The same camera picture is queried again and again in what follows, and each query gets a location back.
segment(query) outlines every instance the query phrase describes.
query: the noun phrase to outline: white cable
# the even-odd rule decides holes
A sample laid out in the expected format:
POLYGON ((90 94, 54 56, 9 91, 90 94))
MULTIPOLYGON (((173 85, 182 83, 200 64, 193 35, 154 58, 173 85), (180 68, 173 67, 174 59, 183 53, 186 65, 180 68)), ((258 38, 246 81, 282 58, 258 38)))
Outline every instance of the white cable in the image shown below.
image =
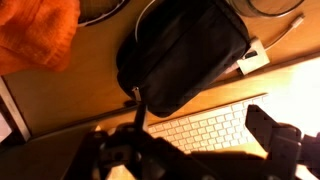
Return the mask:
POLYGON ((140 21, 142 19, 142 16, 144 15, 144 13, 148 10, 148 8, 155 2, 156 0, 152 0, 143 10, 142 12, 140 13, 139 15, 139 18, 136 22, 136 28, 135 28, 135 31, 134 31, 134 37, 136 39, 136 42, 138 42, 138 28, 139 28, 139 24, 140 24, 140 21))
POLYGON ((285 30, 283 33, 281 33, 272 43, 270 43, 268 46, 266 46, 265 50, 268 51, 270 48, 272 48, 274 45, 276 45, 284 36, 286 36, 291 30, 297 28, 304 20, 305 16, 304 14, 300 14, 297 16, 288 27, 287 30, 285 30))

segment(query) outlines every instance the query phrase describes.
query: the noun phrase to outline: wooden desk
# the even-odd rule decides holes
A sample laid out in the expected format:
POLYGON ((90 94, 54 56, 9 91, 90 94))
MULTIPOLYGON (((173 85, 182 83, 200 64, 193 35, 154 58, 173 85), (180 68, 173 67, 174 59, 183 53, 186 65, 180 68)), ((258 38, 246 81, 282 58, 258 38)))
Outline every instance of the wooden desk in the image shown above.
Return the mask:
MULTIPOLYGON (((275 120, 293 124, 306 133, 320 131, 320 123, 317 119, 319 117, 318 103, 320 102, 318 93, 320 92, 320 80, 317 79, 317 77, 320 77, 318 71, 320 67, 319 55, 320 53, 310 56, 311 60, 309 61, 300 59, 294 65, 202 92, 172 117, 183 116, 267 92, 271 96, 271 104, 273 105, 271 110, 280 110, 280 113, 276 111, 267 112, 268 114, 271 113, 271 117, 275 120)), ((108 130, 118 124, 132 122, 134 115, 135 113, 132 112, 109 118, 99 123, 99 126, 108 130)), ((164 120, 151 114, 148 114, 147 118, 151 124, 164 120)), ((216 151, 245 151, 261 157, 267 155, 257 142, 216 151)), ((126 171, 123 171, 123 169, 120 169, 119 173, 115 171, 115 176, 124 176, 126 174, 124 172, 126 171)), ((316 179, 304 166, 300 165, 296 175, 302 179, 316 179)))
MULTIPOLYGON (((72 61, 66 71, 53 73, 28 70, 4 76, 34 135, 123 107, 123 102, 129 98, 117 84, 115 57, 148 2, 131 0, 128 6, 111 19, 78 29, 72 44, 72 61)), ((267 43, 282 32, 296 14, 305 13, 304 24, 268 52, 271 63, 276 64, 320 50, 319 7, 319 1, 306 0, 299 9, 283 18, 243 19, 250 35, 258 36, 263 43, 267 43)), ((264 78, 253 78, 203 92, 172 117, 278 89, 281 81, 288 83, 291 75, 283 75, 280 71, 267 77, 270 82, 267 84, 264 78)), ((150 121, 154 123, 160 120, 150 117, 150 121)))

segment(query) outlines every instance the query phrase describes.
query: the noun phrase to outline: zipper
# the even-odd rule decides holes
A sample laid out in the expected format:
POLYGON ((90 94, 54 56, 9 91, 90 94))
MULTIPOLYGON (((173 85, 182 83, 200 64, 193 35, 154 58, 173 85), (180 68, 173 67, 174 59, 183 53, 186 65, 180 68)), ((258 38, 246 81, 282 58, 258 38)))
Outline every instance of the zipper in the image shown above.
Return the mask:
POLYGON ((134 96, 136 98, 136 101, 141 102, 141 95, 140 95, 140 89, 137 86, 133 86, 132 91, 134 93, 134 96))

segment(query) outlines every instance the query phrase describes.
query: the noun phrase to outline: keyboard key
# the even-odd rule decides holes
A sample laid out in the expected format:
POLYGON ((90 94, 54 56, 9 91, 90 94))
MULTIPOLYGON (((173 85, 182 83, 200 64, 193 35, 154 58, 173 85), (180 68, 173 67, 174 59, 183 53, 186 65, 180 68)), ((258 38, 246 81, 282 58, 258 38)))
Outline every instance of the keyboard key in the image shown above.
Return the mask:
POLYGON ((207 149, 205 147, 200 147, 198 150, 199 151, 207 151, 207 149))
POLYGON ((184 126, 183 126, 183 129, 184 129, 185 131, 190 131, 190 130, 192 129, 192 127, 191 127, 190 124, 187 124, 187 125, 184 125, 184 126))
POLYGON ((179 146, 179 142, 178 142, 178 141, 173 141, 171 144, 172 144, 173 146, 175 146, 175 147, 178 147, 178 146, 179 146))
POLYGON ((178 127, 178 126, 179 126, 178 121, 172 121, 172 122, 171 122, 171 126, 172 126, 172 127, 178 127))
POLYGON ((223 127, 224 127, 225 129, 231 127, 231 122, 230 122, 230 121, 224 122, 224 123, 223 123, 223 127))
POLYGON ((156 128, 151 127, 151 128, 148 129, 148 132, 149 132, 150 134, 151 134, 151 133, 154 133, 154 132, 156 132, 156 128))
POLYGON ((245 124, 246 123, 246 118, 239 118, 239 121, 241 124, 245 124))
POLYGON ((187 118, 184 118, 184 119, 180 119, 179 120, 179 124, 182 126, 182 125, 186 125, 186 124, 189 124, 189 120, 187 118))
POLYGON ((199 148, 201 146, 199 142, 195 142, 192 145, 193 145, 193 148, 199 148))
POLYGON ((228 134, 228 135, 225 135, 225 136, 224 136, 224 139, 225 139, 226 141, 231 141, 233 138, 232 138, 232 135, 231 135, 231 134, 228 134))
POLYGON ((244 130, 241 132, 242 137, 248 137, 251 136, 251 133, 249 130, 244 130))
POLYGON ((238 146, 239 145, 238 140, 232 140, 230 143, 231 143, 231 146, 238 146))
POLYGON ((240 139, 241 138, 241 134, 240 133, 234 133, 232 134, 233 139, 240 139))
POLYGON ((173 136, 167 136, 167 140, 168 140, 169 142, 172 142, 172 141, 174 141, 175 139, 174 139, 173 136))
POLYGON ((208 151, 213 151, 214 150, 214 146, 213 145, 209 145, 206 147, 208 151))
POLYGON ((171 124, 169 122, 168 123, 164 123, 163 127, 164 127, 164 129, 171 129, 171 124))
POLYGON ((231 145, 230 145, 229 142, 224 142, 224 143, 222 143, 222 146, 223 146, 224 148, 227 148, 227 147, 230 147, 231 145))
POLYGON ((216 139, 212 138, 212 139, 209 139, 209 140, 208 140, 208 143, 209 143, 209 144, 216 144, 217 141, 216 141, 216 139))
POLYGON ((156 128, 156 131, 163 131, 164 130, 162 124, 155 126, 155 128, 156 128))
POLYGON ((240 143, 240 144, 245 144, 245 143, 247 143, 247 142, 248 142, 248 141, 247 141, 247 138, 244 138, 244 137, 243 137, 243 138, 240 138, 240 139, 239 139, 239 143, 240 143))
POLYGON ((175 130, 175 129, 169 129, 169 130, 168 130, 168 134, 169 134, 169 135, 176 134, 176 130, 175 130))
POLYGON ((220 136, 227 135, 227 131, 225 129, 222 129, 222 130, 218 131, 218 133, 219 133, 220 136))
POLYGON ((235 118, 242 118, 243 117, 242 111, 236 111, 235 113, 233 113, 233 115, 235 118))
POLYGON ((180 140, 180 139, 182 139, 182 135, 181 134, 176 134, 176 135, 174 135, 174 138, 176 140, 180 140))
POLYGON ((180 151, 185 151, 186 148, 184 146, 179 146, 178 149, 180 149, 180 151))
POLYGON ((214 149, 222 149, 222 144, 215 144, 214 149))
POLYGON ((214 131, 214 132, 211 132, 211 133, 210 133, 210 136, 211 136, 212 138, 215 138, 215 137, 218 137, 219 135, 218 135, 218 132, 217 132, 217 131, 214 131))
POLYGON ((243 102, 244 108, 248 108, 248 106, 251 104, 252 104, 252 100, 247 100, 243 102))
POLYGON ((210 125, 216 124, 216 123, 217 123, 216 118, 210 118, 210 119, 208 119, 208 123, 209 123, 210 125))
POLYGON ((243 116, 246 117, 247 116, 247 112, 248 112, 248 109, 244 109, 242 110, 242 113, 243 113, 243 116))
POLYGON ((200 141, 200 144, 201 144, 201 146, 203 146, 203 147, 209 145, 207 140, 200 141))
POLYGON ((194 142, 194 138, 193 137, 187 138, 187 142, 189 144, 193 143, 194 142))
POLYGON ((198 122, 192 123, 191 126, 193 129, 198 129, 200 127, 198 122))
POLYGON ((207 130, 207 132, 212 132, 212 131, 214 131, 214 128, 213 128, 213 126, 207 126, 206 130, 207 130))
POLYGON ((231 121, 231 124, 232 124, 232 126, 237 126, 240 124, 240 121, 239 121, 239 119, 234 119, 231 121))
POLYGON ((184 147, 186 148, 186 150, 193 149, 192 144, 186 144, 184 147))
POLYGON ((217 137, 217 138, 216 138, 216 140, 217 140, 217 142, 218 142, 218 143, 222 143, 222 142, 224 142, 223 137, 217 137))
POLYGON ((253 104, 258 106, 263 106, 264 103, 262 101, 262 98, 256 98, 256 99, 253 99, 253 104))
POLYGON ((210 139, 210 135, 209 133, 206 133, 206 134, 202 134, 202 139, 210 139))
POLYGON ((234 127, 230 127, 227 129, 228 134, 233 134, 236 132, 236 130, 234 129, 234 127))
POLYGON ((208 117, 216 117, 216 116, 220 116, 220 115, 223 115, 223 114, 228 114, 228 113, 231 113, 231 112, 232 112, 231 107, 230 106, 226 106, 226 107, 214 109, 212 111, 208 111, 208 112, 204 112, 204 113, 197 114, 197 115, 194 115, 194 116, 190 116, 189 117, 189 121, 190 122, 196 122, 196 121, 208 119, 208 117))
POLYGON ((197 142, 198 142, 198 141, 202 141, 201 135, 195 136, 195 137, 194 137, 194 140, 197 141, 197 142))
POLYGON ((192 130, 192 131, 190 131, 190 135, 191 136, 196 136, 196 135, 198 135, 198 131, 196 129, 192 130))
POLYGON ((183 128, 181 126, 176 127, 176 131, 177 131, 177 133, 181 133, 181 132, 183 132, 183 128))
POLYGON ((247 137, 248 142, 255 142, 256 139, 251 135, 247 137))
POLYGON ((189 132, 183 132, 182 133, 182 137, 183 138, 188 138, 188 137, 190 137, 190 133, 189 132))
POLYGON ((215 128, 216 130, 223 129, 222 124, 215 124, 215 125, 214 125, 214 128, 215 128))
POLYGON ((243 109, 243 105, 242 105, 242 103, 234 104, 234 105, 232 105, 232 109, 233 109, 233 111, 240 111, 243 109))
POLYGON ((201 126, 201 127, 208 126, 207 120, 200 121, 200 126, 201 126))
POLYGON ((207 131, 206 131, 206 128, 200 128, 200 129, 198 129, 198 133, 199 134, 204 134, 204 133, 206 133, 207 131))
POLYGON ((243 125, 236 126, 236 132, 242 132, 244 130, 243 125))
POLYGON ((218 116, 216 119, 217 119, 218 123, 221 123, 221 122, 225 121, 224 116, 218 116))
POLYGON ((225 118, 226 118, 227 121, 230 121, 230 120, 232 120, 234 117, 233 117, 233 114, 230 113, 230 114, 225 115, 225 118))
POLYGON ((187 140, 181 139, 181 140, 179 140, 179 144, 180 145, 185 145, 185 144, 187 144, 187 140))
POLYGON ((153 133, 152 136, 154 138, 157 138, 157 137, 166 137, 168 135, 168 132, 167 131, 160 131, 160 132, 156 132, 156 133, 153 133))

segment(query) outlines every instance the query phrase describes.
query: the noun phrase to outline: orange cloth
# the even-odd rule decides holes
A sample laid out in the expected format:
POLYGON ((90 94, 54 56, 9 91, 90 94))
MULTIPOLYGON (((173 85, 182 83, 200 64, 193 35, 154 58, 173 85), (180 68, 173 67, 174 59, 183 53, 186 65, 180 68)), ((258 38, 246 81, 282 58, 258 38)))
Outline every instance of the orange cloth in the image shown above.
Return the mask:
POLYGON ((0 75, 69 64, 79 0, 0 0, 0 75))

